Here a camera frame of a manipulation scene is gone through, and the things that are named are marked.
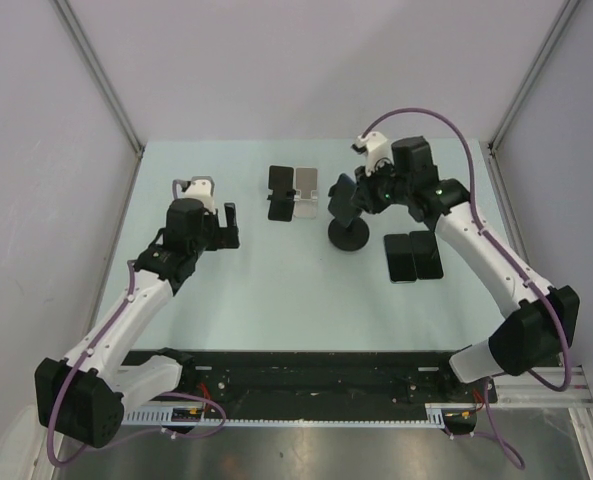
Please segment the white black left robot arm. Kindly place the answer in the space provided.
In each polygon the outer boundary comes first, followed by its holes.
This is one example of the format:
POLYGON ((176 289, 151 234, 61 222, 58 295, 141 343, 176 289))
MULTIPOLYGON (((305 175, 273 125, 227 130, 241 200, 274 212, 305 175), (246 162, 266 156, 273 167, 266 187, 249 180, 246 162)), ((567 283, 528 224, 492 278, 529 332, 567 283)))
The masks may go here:
POLYGON ((143 364, 120 369, 145 327, 195 273, 203 253, 240 246, 237 212, 224 206, 224 223, 205 202, 173 201, 166 224, 128 264, 128 284, 115 306, 61 360, 44 359, 35 371, 38 417, 48 435, 62 434, 102 448, 123 418, 148 401, 196 390, 191 355, 165 347, 143 364))

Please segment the white folding phone stand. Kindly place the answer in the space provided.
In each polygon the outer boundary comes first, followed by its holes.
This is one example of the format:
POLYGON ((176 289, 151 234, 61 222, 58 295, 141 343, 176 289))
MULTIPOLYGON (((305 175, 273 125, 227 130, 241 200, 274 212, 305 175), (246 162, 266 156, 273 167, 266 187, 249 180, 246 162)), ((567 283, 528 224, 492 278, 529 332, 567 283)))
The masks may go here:
POLYGON ((314 219, 318 212, 318 170, 310 167, 296 168, 294 189, 294 217, 314 219))

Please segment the aluminium corner frame post right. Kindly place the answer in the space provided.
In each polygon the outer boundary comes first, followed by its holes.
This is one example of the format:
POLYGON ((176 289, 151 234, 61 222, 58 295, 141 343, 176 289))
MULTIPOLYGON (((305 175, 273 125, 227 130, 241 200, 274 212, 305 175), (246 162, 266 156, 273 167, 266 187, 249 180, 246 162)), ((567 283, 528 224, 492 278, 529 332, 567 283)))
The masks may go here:
POLYGON ((532 58, 522 80, 505 109, 497 127, 487 142, 491 154, 495 154, 502 145, 512 125, 515 123, 532 90, 544 73, 559 43, 570 27, 572 20, 583 6, 582 0, 565 0, 562 2, 554 20, 548 28, 544 39, 532 58))

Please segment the dark phone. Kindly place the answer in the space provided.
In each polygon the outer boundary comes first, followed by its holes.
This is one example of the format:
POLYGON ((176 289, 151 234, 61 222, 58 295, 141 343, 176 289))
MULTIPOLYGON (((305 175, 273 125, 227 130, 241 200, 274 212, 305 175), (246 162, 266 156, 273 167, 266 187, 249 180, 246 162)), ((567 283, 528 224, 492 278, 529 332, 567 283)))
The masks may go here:
POLYGON ((384 248, 390 281, 392 283, 415 282, 418 277, 410 236, 408 234, 385 235, 384 248))

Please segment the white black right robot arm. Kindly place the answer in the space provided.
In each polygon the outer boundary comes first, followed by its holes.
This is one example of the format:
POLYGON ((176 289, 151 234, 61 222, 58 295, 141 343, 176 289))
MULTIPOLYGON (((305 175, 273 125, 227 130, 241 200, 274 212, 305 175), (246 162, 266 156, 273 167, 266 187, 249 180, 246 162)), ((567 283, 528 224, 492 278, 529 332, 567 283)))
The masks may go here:
POLYGON ((449 244, 496 302, 504 320, 488 339, 453 354, 437 376, 449 401, 469 394, 474 381, 532 372, 560 355, 570 370, 570 347, 580 307, 569 286, 556 288, 500 241, 477 211, 475 192, 456 179, 441 179, 423 137, 394 142, 379 132, 358 137, 353 150, 365 158, 355 171, 353 201, 379 214, 404 205, 412 218, 449 244))

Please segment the blue phone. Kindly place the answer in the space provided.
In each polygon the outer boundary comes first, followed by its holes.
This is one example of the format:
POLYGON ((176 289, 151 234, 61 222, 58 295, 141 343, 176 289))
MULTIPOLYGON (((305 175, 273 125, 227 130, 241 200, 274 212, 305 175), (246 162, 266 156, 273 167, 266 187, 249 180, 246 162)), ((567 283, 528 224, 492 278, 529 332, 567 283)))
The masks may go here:
POLYGON ((355 191, 356 184, 347 174, 340 174, 329 189, 328 211, 342 227, 349 227, 357 217, 352 203, 355 191))

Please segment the aluminium corner frame post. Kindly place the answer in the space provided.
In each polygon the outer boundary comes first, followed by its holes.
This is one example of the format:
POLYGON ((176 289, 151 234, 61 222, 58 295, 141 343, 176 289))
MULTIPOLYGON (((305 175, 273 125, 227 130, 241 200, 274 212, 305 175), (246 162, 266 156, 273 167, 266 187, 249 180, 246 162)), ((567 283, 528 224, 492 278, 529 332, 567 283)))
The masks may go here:
POLYGON ((113 117, 122 136, 138 159, 142 158, 145 146, 133 126, 119 95, 104 68, 79 16, 70 1, 50 0, 58 20, 80 57, 101 99, 113 117))
POLYGON ((505 109, 497 127, 487 142, 491 154, 495 154, 502 145, 512 125, 515 123, 532 90, 544 73, 559 43, 570 27, 572 20, 583 6, 582 0, 565 0, 562 2, 554 20, 548 28, 544 39, 532 58, 522 80, 505 109))

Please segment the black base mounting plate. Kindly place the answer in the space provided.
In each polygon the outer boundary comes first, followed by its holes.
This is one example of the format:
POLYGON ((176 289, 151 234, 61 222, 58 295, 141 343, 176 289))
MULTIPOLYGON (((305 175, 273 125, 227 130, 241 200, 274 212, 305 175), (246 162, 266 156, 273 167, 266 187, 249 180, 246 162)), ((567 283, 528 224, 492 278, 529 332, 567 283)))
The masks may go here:
POLYGON ((424 420, 426 408, 474 410, 496 402, 492 382, 460 384, 446 351, 180 351, 176 391, 206 393, 230 420, 387 422, 424 420))

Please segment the black folding phone stand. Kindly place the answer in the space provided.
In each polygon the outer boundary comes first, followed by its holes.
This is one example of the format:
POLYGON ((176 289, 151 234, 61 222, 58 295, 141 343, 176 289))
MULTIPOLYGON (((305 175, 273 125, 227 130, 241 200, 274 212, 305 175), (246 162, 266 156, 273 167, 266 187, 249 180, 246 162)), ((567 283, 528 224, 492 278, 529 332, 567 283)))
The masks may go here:
POLYGON ((294 168, 271 165, 268 175, 270 202, 268 219, 271 221, 290 222, 295 206, 294 168))

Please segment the black round-base phone stand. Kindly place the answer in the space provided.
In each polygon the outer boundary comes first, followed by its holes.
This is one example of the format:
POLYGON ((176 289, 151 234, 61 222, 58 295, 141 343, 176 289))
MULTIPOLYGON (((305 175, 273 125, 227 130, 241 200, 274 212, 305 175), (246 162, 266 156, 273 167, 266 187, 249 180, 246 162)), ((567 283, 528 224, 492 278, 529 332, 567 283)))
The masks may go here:
POLYGON ((362 211, 356 207, 357 217, 349 227, 342 227, 332 220, 328 225, 328 238, 333 246, 344 252, 356 252, 366 246, 370 231, 367 223, 362 219, 362 211))

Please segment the aluminium corner frame post left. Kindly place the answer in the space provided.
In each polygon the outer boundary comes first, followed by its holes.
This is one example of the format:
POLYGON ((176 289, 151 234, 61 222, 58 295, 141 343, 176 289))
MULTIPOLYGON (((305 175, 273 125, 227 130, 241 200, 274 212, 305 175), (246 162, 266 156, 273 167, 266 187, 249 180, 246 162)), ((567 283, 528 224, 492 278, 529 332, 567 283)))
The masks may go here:
POLYGON ((79 16, 70 1, 50 0, 58 20, 80 57, 101 99, 113 117, 122 136, 138 159, 142 158, 145 146, 133 126, 119 95, 104 68, 79 16))

